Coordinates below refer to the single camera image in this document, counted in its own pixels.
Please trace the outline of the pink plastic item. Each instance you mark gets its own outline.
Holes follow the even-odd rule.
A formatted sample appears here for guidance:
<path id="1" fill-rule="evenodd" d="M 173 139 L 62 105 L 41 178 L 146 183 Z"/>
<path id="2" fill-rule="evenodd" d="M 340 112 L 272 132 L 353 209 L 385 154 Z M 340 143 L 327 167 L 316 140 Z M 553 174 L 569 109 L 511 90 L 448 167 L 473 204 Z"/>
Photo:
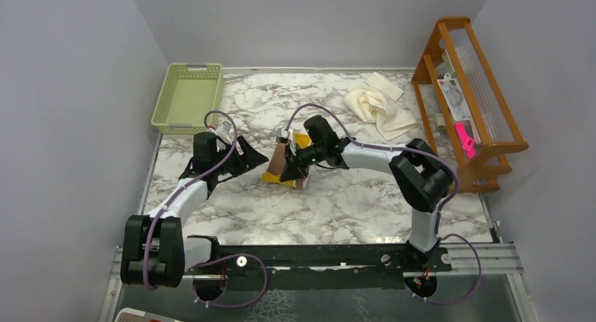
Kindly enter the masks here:
<path id="1" fill-rule="evenodd" d="M 473 121 L 455 122 L 454 128 L 462 151 L 466 158 L 471 160 L 476 155 L 476 146 L 481 143 Z"/>

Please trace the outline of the cream white towel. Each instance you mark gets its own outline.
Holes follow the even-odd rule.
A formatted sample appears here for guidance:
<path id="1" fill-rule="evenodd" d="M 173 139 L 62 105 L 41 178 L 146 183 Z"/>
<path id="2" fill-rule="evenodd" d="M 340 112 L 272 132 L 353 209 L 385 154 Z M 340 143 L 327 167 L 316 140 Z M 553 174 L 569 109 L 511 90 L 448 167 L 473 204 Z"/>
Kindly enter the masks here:
<path id="1" fill-rule="evenodd" d="M 343 97 L 343 103 L 358 119 L 374 124 L 385 141 L 391 141 L 416 127 L 411 112 L 397 105 L 403 89 L 378 72 Z"/>

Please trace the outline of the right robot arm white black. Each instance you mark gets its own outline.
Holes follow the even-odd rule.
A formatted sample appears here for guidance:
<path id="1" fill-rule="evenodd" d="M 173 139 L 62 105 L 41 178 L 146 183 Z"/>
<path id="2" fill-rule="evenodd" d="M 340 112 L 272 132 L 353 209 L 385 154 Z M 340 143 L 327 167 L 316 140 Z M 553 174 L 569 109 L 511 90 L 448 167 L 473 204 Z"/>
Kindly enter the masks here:
<path id="1" fill-rule="evenodd" d="M 291 131 L 278 130 L 278 141 L 285 146 L 280 180 L 305 179 L 310 166 L 320 162 L 331 168 L 369 169 L 392 175 L 413 209 L 406 263 L 416 271 L 429 266 L 439 247 L 441 203 L 455 182 L 455 172 L 422 139 L 402 146 L 358 143 L 349 136 L 339 137 L 320 115 L 305 121 L 304 126 L 311 140 L 304 148 L 298 146 Z"/>

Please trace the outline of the green plastic basket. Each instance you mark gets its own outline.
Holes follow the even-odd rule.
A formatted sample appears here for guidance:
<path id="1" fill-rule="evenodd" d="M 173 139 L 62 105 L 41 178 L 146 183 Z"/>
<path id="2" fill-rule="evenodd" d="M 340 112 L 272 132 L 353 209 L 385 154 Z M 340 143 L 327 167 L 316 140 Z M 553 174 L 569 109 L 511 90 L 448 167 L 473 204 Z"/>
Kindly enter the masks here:
<path id="1" fill-rule="evenodd" d="M 219 63 L 172 63 L 168 66 L 151 117 L 161 134 L 192 136 L 216 122 L 225 84 Z"/>

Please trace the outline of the white packaged item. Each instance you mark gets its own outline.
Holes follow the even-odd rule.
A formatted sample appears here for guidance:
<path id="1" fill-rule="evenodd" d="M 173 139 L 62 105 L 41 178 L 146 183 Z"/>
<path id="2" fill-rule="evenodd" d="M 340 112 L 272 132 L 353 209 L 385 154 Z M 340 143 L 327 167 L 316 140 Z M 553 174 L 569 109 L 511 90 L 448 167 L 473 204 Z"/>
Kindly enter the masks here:
<path id="1" fill-rule="evenodd" d="M 459 81 L 455 77 L 452 77 L 450 73 L 446 73 L 443 79 L 438 79 L 437 82 L 439 83 L 441 93 L 446 100 L 452 118 L 456 122 L 472 121 L 472 114 L 462 88 L 459 85 Z"/>

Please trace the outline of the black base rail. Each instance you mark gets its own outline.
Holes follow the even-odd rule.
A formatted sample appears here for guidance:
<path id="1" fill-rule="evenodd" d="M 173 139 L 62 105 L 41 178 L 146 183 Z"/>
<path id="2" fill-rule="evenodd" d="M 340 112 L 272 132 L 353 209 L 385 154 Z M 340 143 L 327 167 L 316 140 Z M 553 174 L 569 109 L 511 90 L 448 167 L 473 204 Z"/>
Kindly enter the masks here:
<path id="1" fill-rule="evenodd" d="M 222 245 L 216 257 L 230 259 L 215 266 L 193 267 L 184 273 L 196 285 L 224 285 L 231 291 L 402 290 L 406 278 L 424 272 L 449 272 L 440 247 L 424 265 L 409 256 L 404 244 L 369 245 Z"/>

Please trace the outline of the red white box corner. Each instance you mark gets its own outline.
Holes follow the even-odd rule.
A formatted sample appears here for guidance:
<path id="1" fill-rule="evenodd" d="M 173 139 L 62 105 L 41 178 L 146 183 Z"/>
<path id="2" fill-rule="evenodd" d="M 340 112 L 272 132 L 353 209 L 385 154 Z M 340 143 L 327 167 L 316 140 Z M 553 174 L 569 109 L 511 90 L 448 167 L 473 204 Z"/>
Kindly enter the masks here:
<path id="1" fill-rule="evenodd" d="M 162 316 L 159 314 L 154 314 L 146 311 L 141 311 L 132 308 L 123 308 L 121 309 L 115 319 L 114 322 L 181 322 L 175 318 Z"/>

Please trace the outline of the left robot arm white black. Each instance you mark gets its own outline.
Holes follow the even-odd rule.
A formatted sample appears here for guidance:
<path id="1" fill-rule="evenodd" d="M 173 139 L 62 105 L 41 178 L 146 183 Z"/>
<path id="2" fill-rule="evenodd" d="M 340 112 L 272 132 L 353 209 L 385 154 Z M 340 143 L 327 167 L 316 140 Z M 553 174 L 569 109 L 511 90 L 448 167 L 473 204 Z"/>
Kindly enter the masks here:
<path id="1" fill-rule="evenodd" d="M 145 215 L 125 224 L 120 279 L 149 290 L 175 288 L 196 265 L 204 273 L 220 267 L 214 236 L 183 237 L 183 225 L 212 195 L 216 186 L 268 162 L 243 136 L 225 140 L 214 132 L 193 137 L 193 155 L 174 191 Z"/>

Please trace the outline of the orange wooden rack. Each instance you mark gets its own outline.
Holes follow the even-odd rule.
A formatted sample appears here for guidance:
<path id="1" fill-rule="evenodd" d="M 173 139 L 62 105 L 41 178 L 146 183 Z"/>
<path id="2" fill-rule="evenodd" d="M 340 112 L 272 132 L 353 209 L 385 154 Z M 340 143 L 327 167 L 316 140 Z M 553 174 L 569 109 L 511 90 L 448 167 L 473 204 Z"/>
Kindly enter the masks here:
<path id="1" fill-rule="evenodd" d="M 437 82 L 446 73 L 459 81 L 481 141 L 471 160 L 462 151 L 454 128 L 456 121 Z M 497 191 L 498 176 L 512 171 L 507 155 L 520 153 L 529 145 L 510 112 L 470 18 L 437 20 L 411 83 L 429 145 L 455 165 L 459 191 Z"/>

